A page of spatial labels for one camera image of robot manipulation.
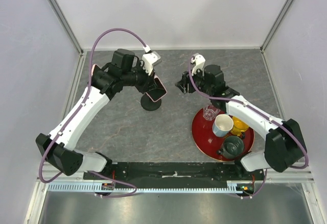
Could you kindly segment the pink case smartphone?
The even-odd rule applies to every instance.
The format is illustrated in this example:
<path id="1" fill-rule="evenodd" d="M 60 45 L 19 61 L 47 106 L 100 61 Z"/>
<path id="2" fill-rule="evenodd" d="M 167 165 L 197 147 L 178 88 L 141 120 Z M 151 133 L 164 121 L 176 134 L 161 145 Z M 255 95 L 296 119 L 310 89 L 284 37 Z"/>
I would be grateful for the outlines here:
<path id="1" fill-rule="evenodd" d="M 151 101 L 157 102 L 167 94 L 167 89 L 161 82 L 160 78 L 155 75 L 150 90 L 146 92 L 146 95 Z"/>
<path id="2" fill-rule="evenodd" d="M 92 66 L 92 68 L 91 68 L 91 75 L 93 76 L 94 73 L 96 73 L 96 72 L 99 71 L 100 69 L 101 69 L 101 68 L 100 68 L 98 65 L 94 64 L 94 65 Z"/>

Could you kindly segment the black round base phone holder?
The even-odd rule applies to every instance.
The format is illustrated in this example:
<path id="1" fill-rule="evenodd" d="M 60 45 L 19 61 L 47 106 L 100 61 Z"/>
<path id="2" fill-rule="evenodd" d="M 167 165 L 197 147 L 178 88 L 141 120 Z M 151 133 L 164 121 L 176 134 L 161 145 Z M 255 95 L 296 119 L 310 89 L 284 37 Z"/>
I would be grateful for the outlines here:
<path id="1" fill-rule="evenodd" d="M 161 106 L 161 99 L 153 102 L 146 94 L 141 97 L 141 106 L 146 111 L 155 111 Z"/>

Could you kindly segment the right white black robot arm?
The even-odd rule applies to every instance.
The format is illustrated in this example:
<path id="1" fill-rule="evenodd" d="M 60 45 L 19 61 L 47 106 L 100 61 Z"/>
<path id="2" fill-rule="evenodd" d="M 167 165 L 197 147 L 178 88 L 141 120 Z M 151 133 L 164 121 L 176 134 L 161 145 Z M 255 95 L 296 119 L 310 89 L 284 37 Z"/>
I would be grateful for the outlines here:
<path id="1" fill-rule="evenodd" d="M 226 85 L 218 65 L 196 71 L 187 70 L 176 87 L 183 93 L 197 91 L 218 109 L 249 125 L 265 140 L 265 148 L 241 158 L 234 174 L 245 180 L 258 169 L 271 168 L 284 172 L 287 168 L 305 169 L 309 165 L 307 148 L 298 122 L 276 118 L 251 104 L 239 92 Z"/>

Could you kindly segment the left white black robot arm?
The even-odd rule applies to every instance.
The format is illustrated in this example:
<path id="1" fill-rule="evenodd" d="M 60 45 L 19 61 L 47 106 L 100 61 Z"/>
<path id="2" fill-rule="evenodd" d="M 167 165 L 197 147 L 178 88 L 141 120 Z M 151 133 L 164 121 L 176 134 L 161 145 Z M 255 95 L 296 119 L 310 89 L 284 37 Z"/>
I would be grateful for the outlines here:
<path id="1" fill-rule="evenodd" d="M 161 106 L 167 91 L 154 72 L 153 65 L 159 59 L 156 52 L 138 58 L 134 52 L 120 48 L 103 67 L 92 65 L 91 81 L 72 110 L 49 134 L 37 136 L 36 144 L 43 162 L 50 163 L 66 176 L 79 170 L 91 170 L 101 180 L 108 179 L 112 174 L 110 159 L 100 153 L 77 151 L 77 142 L 97 113 L 124 87 L 135 87 L 142 93 L 143 109 L 155 111 Z"/>

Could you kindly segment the clear glass cup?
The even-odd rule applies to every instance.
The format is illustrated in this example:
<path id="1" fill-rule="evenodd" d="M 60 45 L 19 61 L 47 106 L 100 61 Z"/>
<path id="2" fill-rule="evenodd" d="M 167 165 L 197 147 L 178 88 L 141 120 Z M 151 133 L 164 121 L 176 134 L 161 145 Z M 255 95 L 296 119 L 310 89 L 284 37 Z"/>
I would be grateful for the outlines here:
<path id="1" fill-rule="evenodd" d="M 221 110 L 212 104 L 203 107 L 203 118 L 208 121 L 214 120 Z"/>

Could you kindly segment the light blue white mug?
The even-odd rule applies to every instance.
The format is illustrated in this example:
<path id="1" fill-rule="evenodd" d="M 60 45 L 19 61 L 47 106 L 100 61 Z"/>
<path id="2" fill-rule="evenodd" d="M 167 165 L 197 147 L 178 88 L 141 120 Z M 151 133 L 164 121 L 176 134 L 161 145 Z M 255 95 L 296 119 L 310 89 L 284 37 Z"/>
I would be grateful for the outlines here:
<path id="1" fill-rule="evenodd" d="M 213 123 L 212 132 L 217 137 L 224 137 L 233 128 L 233 119 L 228 114 L 219 114 Z"/>

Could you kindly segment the red round tray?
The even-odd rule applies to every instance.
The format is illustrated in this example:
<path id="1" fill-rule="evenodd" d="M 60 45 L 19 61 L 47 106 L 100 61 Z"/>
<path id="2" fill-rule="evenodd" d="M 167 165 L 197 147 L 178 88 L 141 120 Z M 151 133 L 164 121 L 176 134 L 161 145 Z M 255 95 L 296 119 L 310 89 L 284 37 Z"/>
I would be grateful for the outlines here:
<path id="1" fill-rule="evenodd" d="M 233 136 L 231 132 L 229 132 L 224 137 L 217 137 L 212 132 L 212 126 L 214 124 L 213 120 L 206 120 L 203 117 L 203 108 L 201 108 L 193 118 L 192 121 L 192 136 L 196 146 L 207 156 L 216 159 L 221 162 L 231 162 L 235 159 L 228 159 L 223 155 L 217 154 L 217 151 L 222 147 L 224 140 L 227 137 Z M 242 141 L 244 143 L 244 149 L 237 157 L 240 158 L 241 156 L 247 154 L 251 151 L 251 148 L 254 144 L 254 130 L 249 128 L 245 131 Z"/>

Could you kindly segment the yellow cup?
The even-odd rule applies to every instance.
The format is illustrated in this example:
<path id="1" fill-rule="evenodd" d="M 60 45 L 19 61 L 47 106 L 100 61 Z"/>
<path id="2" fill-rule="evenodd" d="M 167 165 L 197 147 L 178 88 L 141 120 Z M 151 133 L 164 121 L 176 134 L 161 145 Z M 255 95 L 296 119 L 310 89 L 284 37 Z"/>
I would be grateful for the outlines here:
<path id="1" fill-rule="evenodd" d="M 231 129 L 231 133 L 235 136 L 241 136 L 242 133 L 245 133 L 249 129 L 249 125 L 241 121 L 239 118 L 233 116 L 233 128 Z"/>

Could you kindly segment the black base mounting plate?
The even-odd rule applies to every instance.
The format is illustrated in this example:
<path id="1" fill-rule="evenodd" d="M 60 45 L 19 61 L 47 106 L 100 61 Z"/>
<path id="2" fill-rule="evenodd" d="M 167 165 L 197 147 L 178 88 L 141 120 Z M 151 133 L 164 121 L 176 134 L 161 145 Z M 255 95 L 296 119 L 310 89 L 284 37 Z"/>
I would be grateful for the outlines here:
<path id="1" fill-rule="evenodd" d="M 100 173 L 136 187 L 223 187 L 227 181 L 261 181 L 262 169 L 247 172 L 221 162 L 116 162 Z"/>

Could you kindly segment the left aluminium corner post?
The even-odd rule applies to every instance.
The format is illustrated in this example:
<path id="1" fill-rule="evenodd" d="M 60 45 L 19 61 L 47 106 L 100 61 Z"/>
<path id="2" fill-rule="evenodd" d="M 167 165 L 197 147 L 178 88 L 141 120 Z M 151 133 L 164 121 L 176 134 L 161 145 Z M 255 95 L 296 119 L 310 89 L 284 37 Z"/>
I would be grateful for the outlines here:
<path id="1" fill-rule="evenodd" d="M 59 6 L 57 0 L 47 0 L 50 4 L 51 8 L 53 9 L 55 15 L 57 16 L 61 26 L 63 27 L 63 30 L 65 31 L 66 35 L 68 36 L 69 40 L 71 41 L 72 45 L 76 49 L 76 51 L 82 55 L 83 54 L 83 48 L 81 47 L 76 35 L 74 34 L 71 26 L 69 25 L 61 7 Z"/>

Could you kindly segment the aluminium corner post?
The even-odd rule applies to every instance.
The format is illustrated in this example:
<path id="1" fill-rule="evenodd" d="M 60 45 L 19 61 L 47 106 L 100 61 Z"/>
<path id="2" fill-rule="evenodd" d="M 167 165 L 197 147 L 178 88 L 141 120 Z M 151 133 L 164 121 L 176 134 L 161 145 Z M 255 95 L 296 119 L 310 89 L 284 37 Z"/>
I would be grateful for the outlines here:
<path id="1" fill-rule="evenodd" d="M 68 36 L 69 40 L 71 41 L 72 45 L 76 49 L 76 51 L 82 55 L 83 54 L 83 48 L 81 47 L 76 35 L 74 34 L 71 26 L 69 25 L 61 7 L 59 6 L 57 0 L 47 0 L 50 4 L 51 8 L 53 9 L 55 15 L 57 16 L 61 26 L 63 27 L 63 30 L 65 31 L 66 35 Z"/>
<path id="2" fill-rule="evenodd" d="M 288 11 L 290 10 L 293 2 L 295 0 L 286 0 L 279 11 L 272 27 L 270 28 L 267 36 L 265 37 L 262 45 L 260 46 L 261 53 L 263 54 L 266 48 L 268 47 L 269 43 L 271 42 L 272 38 L 274 37 L 275 33 L 277 32 L 279 26 L 282 24 L 284 18 L 286 17 Z"/>

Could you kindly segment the right aluminium corner post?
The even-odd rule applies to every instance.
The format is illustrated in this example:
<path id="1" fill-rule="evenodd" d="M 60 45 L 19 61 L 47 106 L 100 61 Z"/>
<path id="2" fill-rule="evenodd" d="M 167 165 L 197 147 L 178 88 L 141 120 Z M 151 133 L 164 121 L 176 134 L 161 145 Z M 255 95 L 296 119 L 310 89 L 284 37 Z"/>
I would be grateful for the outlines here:
<path id="1" fill-rule="evenodd" d="M 295 0 L 286 0 L 279 11 L 272 27 L 270 28 L 267 36 L 265 37 L 262 45 L 260 46 L 261 53 L 263 54 L 266 48 L 268 47 L 269 43 L 271 42 L 272 38 L 274 37 L 275 33 L 277 32 L 279 26 L 282 24 L 284 18 L 286 17 L 288 11 L 290 10 L 293 2 Z"/>

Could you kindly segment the aluminium frame front rail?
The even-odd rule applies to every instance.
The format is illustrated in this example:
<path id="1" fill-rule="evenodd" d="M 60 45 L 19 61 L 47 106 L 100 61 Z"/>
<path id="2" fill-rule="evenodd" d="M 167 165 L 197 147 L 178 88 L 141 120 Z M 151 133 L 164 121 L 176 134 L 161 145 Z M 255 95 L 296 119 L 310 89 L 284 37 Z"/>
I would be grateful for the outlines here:
<path id="1" fill-rule="evenodd" d="M 45 179 L 52 178 L 53 175 L 56 175 L 59 171 L 50 165 L 45 163 L 43 165 L 43 177 Z M 56 180 L 57 181 L 83 181 L 83 171 L 78 171 L 72 176 L 66 176 L 64 174 L 60 175 Z M 269 169 L 267 171 L 266 177 L 267 183 L 314 183 L 314 178 L 310 170 L 299 170 L 299 169 L 287 169 L 283 173 Z"/>

